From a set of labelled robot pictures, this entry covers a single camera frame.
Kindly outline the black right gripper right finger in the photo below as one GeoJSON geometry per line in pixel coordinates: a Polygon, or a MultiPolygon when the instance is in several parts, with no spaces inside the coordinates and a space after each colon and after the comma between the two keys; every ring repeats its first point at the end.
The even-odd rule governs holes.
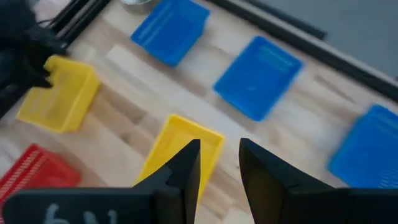
{"type": "Polygon", "coordinates": [[[248,138],[239,166],[255,224],[398,224],[398,189],[334,188],[248,138]]]}

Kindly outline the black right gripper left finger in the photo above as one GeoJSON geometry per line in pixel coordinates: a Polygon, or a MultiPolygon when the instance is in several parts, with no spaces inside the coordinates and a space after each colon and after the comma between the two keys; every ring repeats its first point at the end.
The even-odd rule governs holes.
{"type": "Polygon", "coordinates": [[[4,203],[4,224],[193,224],[201,142],[190,141],[130,188],[21,190],[4,203]]]}

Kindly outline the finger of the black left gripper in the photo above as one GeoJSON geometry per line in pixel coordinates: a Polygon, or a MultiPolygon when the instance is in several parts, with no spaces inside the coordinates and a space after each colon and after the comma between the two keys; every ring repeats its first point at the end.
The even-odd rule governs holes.
{"type": "Polygon", "coordinates": [[[27,59],[30,73],[34,76],[34,86],[51,88],[47,80],[50,73],[44,68],[47,59],[52,55],[66,55],[67,43],[59,39],[51,30],[35,25],[27,31],[27,59]]]}

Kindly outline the yellow plastic basket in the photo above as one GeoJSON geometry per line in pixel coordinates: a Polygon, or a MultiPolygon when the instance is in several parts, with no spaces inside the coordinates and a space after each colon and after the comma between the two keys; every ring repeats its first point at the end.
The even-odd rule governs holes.
{"type": "Polygon", "coordinates": [[[94,68],[58,55],[49,57],[44,68],[52,87],[31,88],[16,118],[57,133],[78,130],[101,85],[94,68]]]}
{"type": "Polygon", "coordinates": [[[201,141],[201,176],[198,191],[200,200],[220,158],[224,136],[177,114],[168,117],[136,182],[139,183],[153,174],[193,139],[201,141]]]}

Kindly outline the blue plastic basket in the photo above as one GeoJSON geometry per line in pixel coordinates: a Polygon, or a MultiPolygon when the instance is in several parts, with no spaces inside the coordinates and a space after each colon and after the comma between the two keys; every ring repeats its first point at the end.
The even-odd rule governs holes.
{"type": "Polygon", "coordinates": [[[255,36],[214,84],[229,104],[262,121],[288,90],[303,62],[261,36],[255,36]]]}
{"type": "Polygon", "coordinates": [[[192,0],[162,0],[132,33],[131,40],[175,67],[205,30],[210,10],[192,0]]]}
{"type": "Polygon", "coordinates": [[[398,189],[398,114],[373,105],[332,156],[329,171],[351,187],[398,189]]]}

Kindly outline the red plastic basket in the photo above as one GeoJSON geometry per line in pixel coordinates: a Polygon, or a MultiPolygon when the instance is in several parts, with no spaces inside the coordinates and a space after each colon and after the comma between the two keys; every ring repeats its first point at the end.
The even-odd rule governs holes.
{"type": "Polygon", "coordinates": [[[31,144],[0,179],[0,203],[19,190],[74,187],[80,180],[80,173],[60,154],[31,144]]]}

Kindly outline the silver lamp base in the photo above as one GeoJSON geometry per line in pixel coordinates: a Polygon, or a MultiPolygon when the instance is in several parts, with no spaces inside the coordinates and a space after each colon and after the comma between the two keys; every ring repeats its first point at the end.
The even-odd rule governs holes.
{"type": "Polygon", "coordinates": [[[125,9],[136,13],[147,13],[153,8],[152,0],[120,0],[125,9]]]}

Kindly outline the black aluminium frame rail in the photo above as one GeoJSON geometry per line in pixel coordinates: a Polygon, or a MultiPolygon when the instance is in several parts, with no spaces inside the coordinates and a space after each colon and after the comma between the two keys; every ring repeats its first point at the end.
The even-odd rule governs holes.
{"type": "Polygon", "coordinates": [[[89,0],[71,0],[46,26],[53,33],[60,32],[89,0]]]}
{"type": "Polygon", "coordinates": [[[94,3],[61,35],[65,43],[63,48],[69,47],[110,2],[111,0],[94,0],[94,3]]]}
{"type": "Polygon", "coordinates": [[[338,70],[350,79],[384,95],[398,103],[398,81],[363,64],[355,59],[333,50],[312,34],[306,34],[284,21],[257,10],[243,0],[206,0],[229,13],[248,21],[271,36],[291,45],[297,50],[338,70]]]}

